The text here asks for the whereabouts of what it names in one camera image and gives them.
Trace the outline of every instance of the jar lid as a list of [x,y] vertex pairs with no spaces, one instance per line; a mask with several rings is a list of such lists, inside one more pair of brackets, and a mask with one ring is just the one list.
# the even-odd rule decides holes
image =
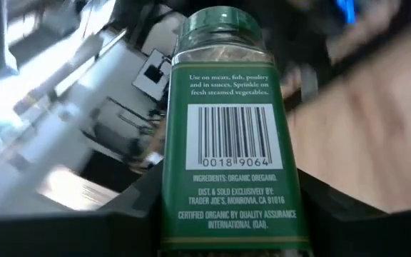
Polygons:
[[252,33],[257,40],[263,37],[261,28],[250,14],[230,6],[214,6],[191,15],[183,23],[180,38],[197,29],[217,25],[229,25],[236,29],[245,29]]

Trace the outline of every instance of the barcode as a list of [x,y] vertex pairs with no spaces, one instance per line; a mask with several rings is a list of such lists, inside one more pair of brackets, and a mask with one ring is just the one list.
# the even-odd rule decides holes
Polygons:
[[189,104],[186,169],[283,168],[272,104]]

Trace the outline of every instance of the light-colored floor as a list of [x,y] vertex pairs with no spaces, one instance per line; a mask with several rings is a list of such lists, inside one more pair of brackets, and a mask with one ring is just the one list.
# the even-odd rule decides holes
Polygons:
[[411,29],[288,119],[299,168],[384,211],[411,209]]

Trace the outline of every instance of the green label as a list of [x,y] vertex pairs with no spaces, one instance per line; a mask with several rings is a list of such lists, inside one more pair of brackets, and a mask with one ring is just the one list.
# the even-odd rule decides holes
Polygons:
[[164,249],[309,247],[272,64],[175,65],[164,165]]

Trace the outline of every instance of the blue object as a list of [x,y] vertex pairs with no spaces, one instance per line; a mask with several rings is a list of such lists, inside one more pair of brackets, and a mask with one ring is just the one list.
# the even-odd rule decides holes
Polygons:
[[345,15],[345,20],[348,24],[356,22],[355,0],[335,0],[340,10]]

